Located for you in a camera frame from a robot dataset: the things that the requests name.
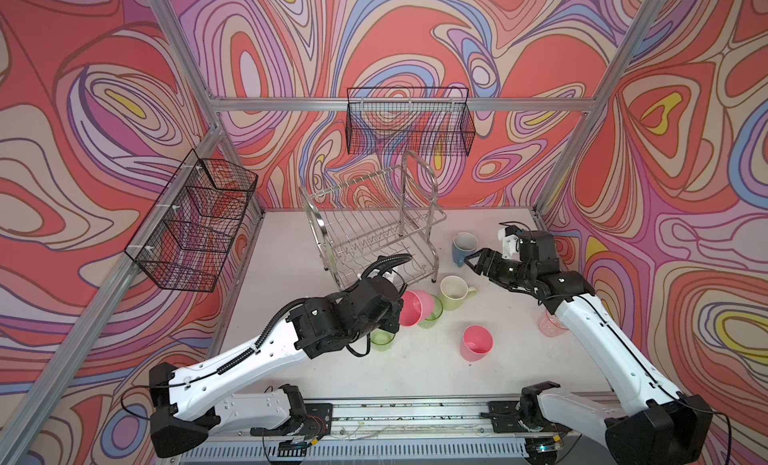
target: wire shelf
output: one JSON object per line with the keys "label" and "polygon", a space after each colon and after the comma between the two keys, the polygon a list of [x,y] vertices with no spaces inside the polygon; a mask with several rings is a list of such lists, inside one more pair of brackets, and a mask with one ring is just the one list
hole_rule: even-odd
{"label": "wire shelf", "polygon": [[126,253],[159,288],[213,291],[257,181],[238,164],[198,158],[147,241],[130,245],[138,254]]}
{"label": "wire shelf", "polygon": [[467,156],[475,139],[468,94],[464,87],[348,88],[347,152]]}
{"label": "wire shelf", "polygon": [[[408,168],[408,158],[426,171],[428,191]],[[395,253],[413,255],[398,269],[409,285],[429,275],[436,279],[439,262],[429,235],[446,213],[437,206],[435,172],[413,152],[398,165],[315,194],[302,189],[302,201],[322,262],[340,290],[379,256]]]}

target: black wire basket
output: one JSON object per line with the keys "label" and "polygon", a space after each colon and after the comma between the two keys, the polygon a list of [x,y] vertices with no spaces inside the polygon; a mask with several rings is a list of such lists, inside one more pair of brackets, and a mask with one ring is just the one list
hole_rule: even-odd
{"label": "black wire basket", "polygon": [[138,254],[126,253],[159,288],[213,291],[257,181],[238,164],[198,158]]}
{"label": "black wire basket", "polygon": [[475,122],[466,87],[348,88],[346,149],[350,154],[468,156]]}

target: colorful wallpaper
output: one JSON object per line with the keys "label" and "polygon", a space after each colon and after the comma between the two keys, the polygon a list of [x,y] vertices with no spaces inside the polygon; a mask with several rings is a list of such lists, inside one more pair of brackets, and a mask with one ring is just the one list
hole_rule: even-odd
{"label": "colorful wallpaper", "polygon": [[[594,93],[641,0],[172,0],[214,95],[346,96],[350,86],[466,85],[475,97]],[[268,208],[387,166],[350,157],[345,113],[222,119]],[[446,207],[529,206],[578,116],[474,116],[468,158],[428,157]]]}
{"label": "colorful wallpaper", "polygon": [[[205,133],[146,0],[0,0],[0,426]],[[150,460],[115,395],[205,354],[253,227],[213,294],[135,281],[26,463]]]}
{"label": "colorful wallpaper", "polygon": [[[670,0],[546,222],[668,377],[768,463],[768,0]],[[723,463],[716,417],[701,463]]]}

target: white table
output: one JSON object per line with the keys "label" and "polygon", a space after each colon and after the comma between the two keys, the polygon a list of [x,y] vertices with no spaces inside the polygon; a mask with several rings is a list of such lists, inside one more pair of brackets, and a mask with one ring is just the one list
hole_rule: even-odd
{"label": "white table", "polygon": [[[573,392],[603,392],[610,387],[586,350],[570,332],[546,337],[536,319],[543,307],[533,297],[509,293],[451,260],[451,243],[470,231],[478,247],[501,250],[498,222],[520,220],[534,227],[527,209],[447,210],[448,219],[432,229],[438,249],[438,283],[428,278],[413,288],[438,294],[439,282],[458,275],[479,292],[456,311],[446,311],[428,330],[401,328],[388,351],[371,350],[358,358],[348,351],[326,353],[285,369],[242,392],[262,392],[268,385],[297,385],[305,398],[454,397],[520,393],[551,380]],[[324,271],[310,226],[301,211],[269,211],[254,257],[226,331],[226,350],[256,337],[284,304],[297,297],[322,297],[337,291]],[[494,337],[493,350],[469,363],[458,352],[463,331],[482,325]],[[352,345],[364,351],[365,340]]]}

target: metal dish rack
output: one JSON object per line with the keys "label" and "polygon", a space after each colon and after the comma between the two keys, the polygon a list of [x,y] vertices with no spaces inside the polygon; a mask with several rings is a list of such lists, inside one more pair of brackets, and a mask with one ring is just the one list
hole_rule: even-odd
{"label": "metal dish rack", "polygon": [[[416,163],[413,170],[409,158]],[[426,177],[428,191],[416,176]],[[406,151],[395,166],[314,194],[300,191],[322,263],[340,290],[379,256],[398,253],[413,255],[397,270],[404,282],[430,275],[437,280],[439,259],[429,234],[446,212],[437,205],[435,171],[416,153]]]}

